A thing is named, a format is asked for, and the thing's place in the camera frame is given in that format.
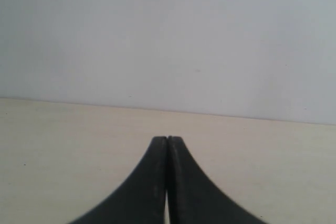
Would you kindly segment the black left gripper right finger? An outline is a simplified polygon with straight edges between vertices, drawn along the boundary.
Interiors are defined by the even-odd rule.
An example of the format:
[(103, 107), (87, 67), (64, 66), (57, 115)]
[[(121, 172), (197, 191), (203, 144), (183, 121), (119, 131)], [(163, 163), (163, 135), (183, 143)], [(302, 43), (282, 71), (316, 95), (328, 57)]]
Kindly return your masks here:
[(259, 223), (210, 180), (181, 137), (170, 136), (167, 143), (170, 223)]

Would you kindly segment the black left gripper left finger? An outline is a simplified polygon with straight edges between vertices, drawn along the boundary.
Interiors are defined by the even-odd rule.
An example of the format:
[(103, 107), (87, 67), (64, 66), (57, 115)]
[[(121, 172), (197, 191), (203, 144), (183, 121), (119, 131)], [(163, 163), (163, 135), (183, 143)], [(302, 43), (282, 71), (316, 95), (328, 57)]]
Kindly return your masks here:
[(165, 223), (167, 137), (156, 136), (126, 180), (72, 223)]

